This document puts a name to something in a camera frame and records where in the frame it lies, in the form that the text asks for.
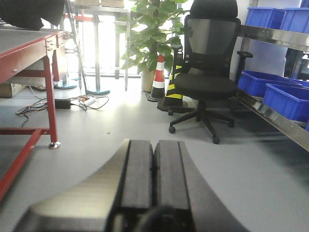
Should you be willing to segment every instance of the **potted plant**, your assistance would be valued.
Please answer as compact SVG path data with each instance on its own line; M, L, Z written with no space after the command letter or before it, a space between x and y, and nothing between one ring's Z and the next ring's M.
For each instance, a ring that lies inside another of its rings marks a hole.
M128 67L137 66L142 72L142 90L150 92L158 54L164 55L165 68L170 73L173 57L171 44L180 44L184 33L180 16L188 11L177 8L187 0L135 0L132 7Z

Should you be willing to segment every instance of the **plant pot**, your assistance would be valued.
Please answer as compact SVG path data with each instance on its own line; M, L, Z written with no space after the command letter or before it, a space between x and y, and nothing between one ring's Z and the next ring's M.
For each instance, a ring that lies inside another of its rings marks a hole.
M155 77L155 72L151 71L149 72L148 68L145 67L143 71L141 72L141 89L145 92L151 92L153 88L153 81Z

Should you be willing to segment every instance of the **red metal table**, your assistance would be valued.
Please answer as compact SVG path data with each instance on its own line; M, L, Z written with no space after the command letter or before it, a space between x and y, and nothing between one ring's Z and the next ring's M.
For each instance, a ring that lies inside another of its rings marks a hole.
M51 29L42 31L0 29L0 84L14 75L44 77L49 118L47 128L0 128L1 135L30 135L28 142L0 180L0 201L41 135L50 135L50 149L60 147L60 142L57 140L53 81L59 81L62 74L66 73L61 64L63 62L66 64L64 44L68 38L66 32ZM43 70L25 70L40 59L43 60Z

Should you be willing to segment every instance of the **chair headrest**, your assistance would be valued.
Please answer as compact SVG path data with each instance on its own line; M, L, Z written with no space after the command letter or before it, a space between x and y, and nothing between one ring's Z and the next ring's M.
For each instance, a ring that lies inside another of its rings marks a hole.
M194 0L190 14L200 17L236 18L236 0Z

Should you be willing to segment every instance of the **power adapter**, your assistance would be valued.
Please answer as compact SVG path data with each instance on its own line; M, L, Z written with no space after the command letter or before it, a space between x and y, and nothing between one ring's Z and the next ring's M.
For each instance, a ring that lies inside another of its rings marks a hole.
M55 99L55 108L56 109L70 109L71 100L70 99Z

